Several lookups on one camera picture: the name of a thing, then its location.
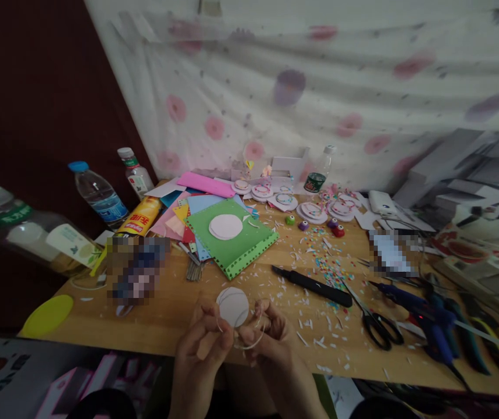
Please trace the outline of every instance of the white curtain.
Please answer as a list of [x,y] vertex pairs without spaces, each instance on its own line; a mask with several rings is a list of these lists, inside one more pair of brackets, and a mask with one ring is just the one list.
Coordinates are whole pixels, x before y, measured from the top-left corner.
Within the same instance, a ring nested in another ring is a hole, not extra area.
[[152,5],[112,19],[105,46],[159,177],[246,159],[258,176],[333,144],[328,182],[392,190],[454,129],[499,130],[499,2],[470,3]]

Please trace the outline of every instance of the plastic water bottle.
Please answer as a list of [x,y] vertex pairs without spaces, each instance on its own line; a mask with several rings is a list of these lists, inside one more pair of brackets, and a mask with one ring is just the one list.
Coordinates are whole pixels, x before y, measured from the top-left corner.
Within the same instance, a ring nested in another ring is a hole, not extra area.
[[83,161],[67,165],[75,173],[75,186],[86,202],[100,215],[110,230],[116,231],[129,216],[114,188]]
[[65,276],[93,268],[102,253],[65,217],[33,209],[2,187],[0,244]]
[[121,157],[123,163],[127,167],[126,177],[135,193],[142,201],[145,197],[145,192],[149,192],[155,188],[149,172],[139,164],[133,150],[129,147],[122,147],[117,150],[117,154]]
[[319,159],[313,171],[308,174],[306,183],[304,183],[304,189],[307,192],[311,194],[319,193],[331,171],[332,155],[335,154],[336,151],[337,147],[334,145],[325,147],[321,159]]

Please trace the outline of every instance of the yellow can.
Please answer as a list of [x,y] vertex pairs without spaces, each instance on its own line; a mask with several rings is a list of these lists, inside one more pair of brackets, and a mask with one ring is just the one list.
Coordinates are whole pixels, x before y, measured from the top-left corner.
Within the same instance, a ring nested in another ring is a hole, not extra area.
[[114,237],[144,237],[156,220],[162,208],[159,198],[146,196],[133,210],[127,220],[114,234]]

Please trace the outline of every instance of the black craft knife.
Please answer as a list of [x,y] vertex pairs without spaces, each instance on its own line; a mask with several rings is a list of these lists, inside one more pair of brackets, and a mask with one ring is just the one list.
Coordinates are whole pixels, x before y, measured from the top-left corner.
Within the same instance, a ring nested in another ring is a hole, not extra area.
[[272,266],[273,272],[283,276],[288,279],[290,282],[296,285],[300,285],[311,292],[321,295],[331,301],[334,301],[337,304],[340,304],[343,307],[351,307],[352,306],[352,297],[350,294],[338,290],[336,288],[330,287],[329,285],[322,284],[308,278],[305,275],[299,274],[296,271],[286,271],[285,269],[277,268],[276,266]]

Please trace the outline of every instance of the hand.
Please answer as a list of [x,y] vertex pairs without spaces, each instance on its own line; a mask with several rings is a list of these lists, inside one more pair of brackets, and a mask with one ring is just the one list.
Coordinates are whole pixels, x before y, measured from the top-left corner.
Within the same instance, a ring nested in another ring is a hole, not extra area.
[[[216,303],[200,299],[193,313],[191,327],[178,342],[169,418],[203,419],[209,410],[216,372],[234,343],[234,331],[218,315]],[[220,335],[206,357],[200,359],[197,351],[201,340],[209,333],[216,332]]]
[[[259,328],[255,327],[261,316]],[[240,337],[250,346],[246,357],[250,366],[257,364],[275,407],[282,417],[328,418],[319,400],[312,373],[296,353],[298,337],[294,326],[270,300],[255,303],[255,319],[240,328]]]

